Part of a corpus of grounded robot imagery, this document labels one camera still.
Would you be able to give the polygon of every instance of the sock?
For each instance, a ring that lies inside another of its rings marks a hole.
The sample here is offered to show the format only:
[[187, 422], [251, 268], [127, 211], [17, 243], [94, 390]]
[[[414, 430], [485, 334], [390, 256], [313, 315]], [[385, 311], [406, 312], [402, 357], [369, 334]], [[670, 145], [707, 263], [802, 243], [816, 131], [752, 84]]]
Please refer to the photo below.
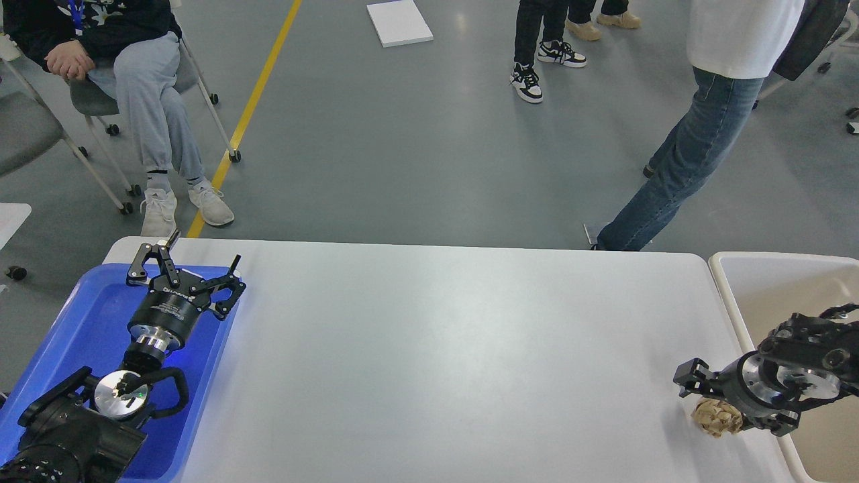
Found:
[[170, 189], [170, 179], [166, 169], [154, 169], [146, 172], [146, 189], [161, 189], [165, 193], [173, 191]]
[[188, 184], [189, 190], [204, 190], [207, 187], [212, 186], [211, 181], [207, 180], [205, 176], [198, 176], [196, 178], [188, 178], [185, 180]]

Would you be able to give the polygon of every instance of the white shirt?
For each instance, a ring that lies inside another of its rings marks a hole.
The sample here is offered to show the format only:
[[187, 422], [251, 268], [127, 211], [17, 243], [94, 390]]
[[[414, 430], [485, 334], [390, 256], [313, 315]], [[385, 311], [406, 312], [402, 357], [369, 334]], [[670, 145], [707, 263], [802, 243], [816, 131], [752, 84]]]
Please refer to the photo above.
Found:
[[804, 0], [692, 0], [686, 52], [695, 67], [733, 79], [770, 74]]

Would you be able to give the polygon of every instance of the light blue jeans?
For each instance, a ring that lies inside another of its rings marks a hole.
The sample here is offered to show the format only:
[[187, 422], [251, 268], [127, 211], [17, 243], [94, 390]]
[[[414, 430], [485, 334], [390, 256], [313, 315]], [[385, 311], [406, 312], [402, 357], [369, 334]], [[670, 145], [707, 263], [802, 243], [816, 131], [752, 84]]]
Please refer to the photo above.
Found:
[[648, 165], [655, 171], [597, 237], [599, 250], [638, 251], [707, 182], [752, 111], [760, 79], [731, 79], [692, 68], [698, 91]]
[[168, 32], [127, 46], [114, 61], [99, 62], [88, 76], [116, 99], [145, 170], [167, 170], [173, 164], [190, 180], [204, 175], [203, 162], [185, 104], [173, 87], [178, 68], [179, 38]]

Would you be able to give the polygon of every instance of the white plastic bin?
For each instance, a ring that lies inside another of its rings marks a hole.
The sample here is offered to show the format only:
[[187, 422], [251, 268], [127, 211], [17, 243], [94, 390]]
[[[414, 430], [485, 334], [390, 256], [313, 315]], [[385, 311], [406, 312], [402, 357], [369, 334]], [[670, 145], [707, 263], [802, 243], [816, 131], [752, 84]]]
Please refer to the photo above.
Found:
[[[710, 258], [710, 270], [745, 352], [794, 312], [819, 315], [859, 303], [859, 261], [850, 258], [720, 252]], [[851, 315], [847, 321], [859, 317]], [[859, 483], [859, 398], [803, 413], [799, 429], [779, 444], [802, 483]]]

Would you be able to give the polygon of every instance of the hands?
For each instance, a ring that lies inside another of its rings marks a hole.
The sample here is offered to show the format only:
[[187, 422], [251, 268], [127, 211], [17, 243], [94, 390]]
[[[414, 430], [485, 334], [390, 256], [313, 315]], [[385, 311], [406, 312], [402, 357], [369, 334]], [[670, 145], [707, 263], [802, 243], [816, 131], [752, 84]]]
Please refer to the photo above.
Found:
[[95, 68], [95, 62], [89, 58], [81, 42], [71, 40], [53, 48], [45, 57], [48, 70], [65, 80], [77, 79], [82, 81], [87, 72]]

